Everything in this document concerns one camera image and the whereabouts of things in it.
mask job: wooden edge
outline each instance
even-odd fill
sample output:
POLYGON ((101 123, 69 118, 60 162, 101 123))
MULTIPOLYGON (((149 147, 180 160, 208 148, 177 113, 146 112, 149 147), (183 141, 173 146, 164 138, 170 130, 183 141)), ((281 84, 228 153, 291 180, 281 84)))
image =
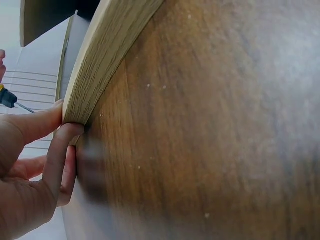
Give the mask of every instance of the wooden edge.
POLYGON ((70 38, 70 32, 71 32, 71 27, 72 27, 73 21, 74 21, 74 16, 70 17, 68 27, 67 27, 66 33, 65 33, 63 49, 62 49, 60 65, 59 65, 59 72, 58 72, 58 77, 57 77, 57 81, 56 81, 55 101, 58 101, 60 99, 62 74, 64 72, 65 56, 66 56, 66 51, 67 51, 67 47, 68 47, 68 42, 69 42, 69 38, 70 38))
POLYGON ((24 47, 25 44, 25 8, 26 8, 26 1, 21 0, 20 1, 20 46, 24 47))
POLYGON ((63 123, 87 123, 122 59, 163 1, 100 2, 73 68, 63 123))

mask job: wood grain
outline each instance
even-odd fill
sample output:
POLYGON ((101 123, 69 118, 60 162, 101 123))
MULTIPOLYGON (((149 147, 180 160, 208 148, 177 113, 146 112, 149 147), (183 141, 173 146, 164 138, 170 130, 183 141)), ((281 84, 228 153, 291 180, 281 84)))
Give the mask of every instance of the wood grain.
POLYGON ((21 0, 20 44, 26 47, 75 14, 76 0, 21 0))
POLYGON ((162 2, 100 2, 68 85, 63 104, 65 123, 87 123, 121 60, 162 2))
POLYGON ((68 239, 320 239, 319 12, 166 1, 78 142, 68 239))

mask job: finger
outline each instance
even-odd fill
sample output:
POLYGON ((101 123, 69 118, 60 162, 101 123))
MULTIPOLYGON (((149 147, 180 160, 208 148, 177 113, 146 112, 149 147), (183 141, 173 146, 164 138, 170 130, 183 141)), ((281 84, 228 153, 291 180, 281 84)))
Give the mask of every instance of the finger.
POLYGON ((76 181, 76 148, 69 146, 66 152, 65 166, 62 174, 62 184, 58 197, 58 207, 67 205, 74 191, 76 181))
POLYGON ((5 74, 6 74, 6 66, 3 65, 2 59, 0 60, 0 83, 2 82, 2 79, 4 78, 5 74))
POLYGON ((47 156, 21 159, 15 162, 7 177, 30 180, 43 173, 47 156))
POLYGON ((46 137, 61 125, 62 106, 63 101, 60 100, 48 110, 25 115, 3 115, 0 121, 9 123, 20 131, 21 139, 17 141, 22 140, 24 147, 35 140, 46 137))
POLYGON ((0 49, 0 59, 5 59, 6 58, 6 51, 0 49))
POLYGON ((51 190, 56 203, 58 202, 69 142, 74 137, 83 134, 84 131, 84 127, 80 124, 67 123, 56 132, 52 139, 43 170, 43 181, 51 190))

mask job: white surface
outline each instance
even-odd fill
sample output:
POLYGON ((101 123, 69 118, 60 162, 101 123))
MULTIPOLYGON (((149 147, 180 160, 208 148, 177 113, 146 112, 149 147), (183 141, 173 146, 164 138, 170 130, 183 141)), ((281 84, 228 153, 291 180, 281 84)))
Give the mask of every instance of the white surface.
MULTIPOLYGON (((20 47, 20 1, 0 0, 0 49, 6 50, 7 73, 2 83, 23 105, 35 111, 48 109, 55 101, 56 82, 68 21, 63 22, 26 48, 20 47)), ((25 110, 0 106, 0 114, 27 114, 25 110)), ((22 158, 47 154, 52 134, 28 145, 22 158)), ((66 240, 62 210, 53 219, 28 233, 22 240, 66 240)))

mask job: screwdriver shaft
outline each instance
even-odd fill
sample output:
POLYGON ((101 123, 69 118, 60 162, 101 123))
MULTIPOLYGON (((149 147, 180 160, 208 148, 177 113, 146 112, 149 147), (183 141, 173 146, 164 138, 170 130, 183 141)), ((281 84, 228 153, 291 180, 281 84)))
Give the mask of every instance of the screwdriver shaft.
POLYGON ((28 112, 30 112, 30 113, 32 113, 32 114, 35 113, 35 112, 34 112, 33 110, 31 110, 30 108, 27 108, 26 106, 23 106, 22 104, 20 104, 20 103, 18 103, 18 102, 16 102, 15 104, 17 104, 19 107, 27 110, 28 112))

